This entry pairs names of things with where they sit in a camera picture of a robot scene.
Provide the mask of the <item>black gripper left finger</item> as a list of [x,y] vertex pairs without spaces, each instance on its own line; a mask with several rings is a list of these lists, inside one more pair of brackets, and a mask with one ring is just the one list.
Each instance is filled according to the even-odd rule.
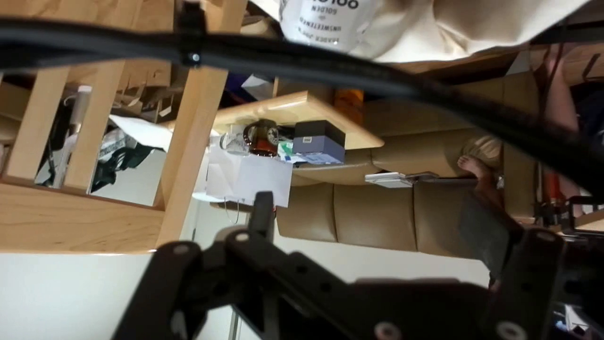
[[112,340],[195,340],[215,308],[231,306],[261,340],[349,340],[351,329],[321,305],[336,278],[272,244],[274,197],[255,197],[249,223],[208,250],[161,246]]

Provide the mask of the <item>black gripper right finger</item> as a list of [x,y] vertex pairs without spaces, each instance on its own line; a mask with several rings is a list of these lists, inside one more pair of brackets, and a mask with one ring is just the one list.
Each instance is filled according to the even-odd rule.
[[478,191],[463,204],[459,231],[495,284],[482,318],[487,339],[576,340],[553,322],[555,308],[568,306],[602,340],[604,248],[595,235],[521,227]]

